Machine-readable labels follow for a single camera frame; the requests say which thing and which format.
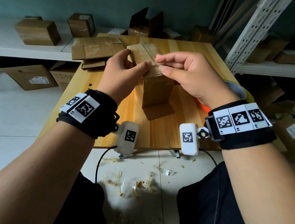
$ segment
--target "wooden table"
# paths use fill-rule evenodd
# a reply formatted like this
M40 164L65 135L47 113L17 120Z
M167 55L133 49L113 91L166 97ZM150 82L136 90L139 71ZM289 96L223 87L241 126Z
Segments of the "wooden table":
M163 54L176 51L203 53L223 79L238 83L223 60L209 43L132 36L110 36L119 37L125 48L128 45L138 43L152 43L155 44ZM69 101L77 93L85 92L88 88L95 89L99 84L102 75L103 72L83 71L80 66L53 109L39 137L56 123L55 120L58 117L59 108L63 104ZM170 97L170 103L175 110L174 114L149 121L138 103L135 91L122 101L117 110L117 113L120 115L118 123L132 121L138 123L140 126L135 145L136 149L180 149L180 124L197 123L199 127L204 126L204 118L207 116L206 113L196 105L193 98L180 85L174 86ZM109 148L114 145L115 139L116 135L112 133L104 138L99 137L95 141L94 148ZM212 142L210 139L204 139L201 141L201 148L216 150L219 149L219 144Z

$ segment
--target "orange object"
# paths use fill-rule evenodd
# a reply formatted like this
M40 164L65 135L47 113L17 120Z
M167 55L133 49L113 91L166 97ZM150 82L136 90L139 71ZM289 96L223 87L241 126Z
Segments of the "orange object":
M207 114L209 113L209 111L211 110L209 107L201 104L201 102L197 98L193 97L193 99L196 102L196 104L199 105Z

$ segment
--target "right hand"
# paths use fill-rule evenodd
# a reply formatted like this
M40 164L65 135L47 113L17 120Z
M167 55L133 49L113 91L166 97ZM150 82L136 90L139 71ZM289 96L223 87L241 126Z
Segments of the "right hand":
M157 55L156 62L161 63L159 70L163 75L179 82L189 94L211 110L240 100L201 53Z

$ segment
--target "white tile floor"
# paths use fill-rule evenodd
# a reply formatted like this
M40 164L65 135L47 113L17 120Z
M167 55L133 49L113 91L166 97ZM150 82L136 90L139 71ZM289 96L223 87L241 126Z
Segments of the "white tile floor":
M23 91L8 75L0 73L0 170L26 150L36 139L46 119L62 95L56 88ZM96 164L104 150L93 149L86 160L82 173L94 182ZM223 161L220 152L210 152L217 163ZM105 158L115 158L118 154L109 151ZM155 168L176 172L165 176ZM98 180L105 189L104 213L108 223L117 222L124 216L131 223L179 223L176 195L180 188L200 181L214 168L211 158L201 152L198 156L172 157L168 151L150 151L132 155L127 159L112 163L103 160L99 166ZM112 175L122 171L120 182L124 181L120 197L120 186L105 184L102 179L111 180ZM154 194L146 190L132 194L136 181L147 181L154 173Z

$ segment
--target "wall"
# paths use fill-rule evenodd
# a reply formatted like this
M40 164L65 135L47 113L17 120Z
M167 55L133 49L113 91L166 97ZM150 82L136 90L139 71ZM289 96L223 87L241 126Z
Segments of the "wall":
M164 11L164 26L190 34L193 25L209 26L219 0L0 0L0 16L42 16L66 22L74 12L91 13L96 26L127 29L131 15L145 7Z

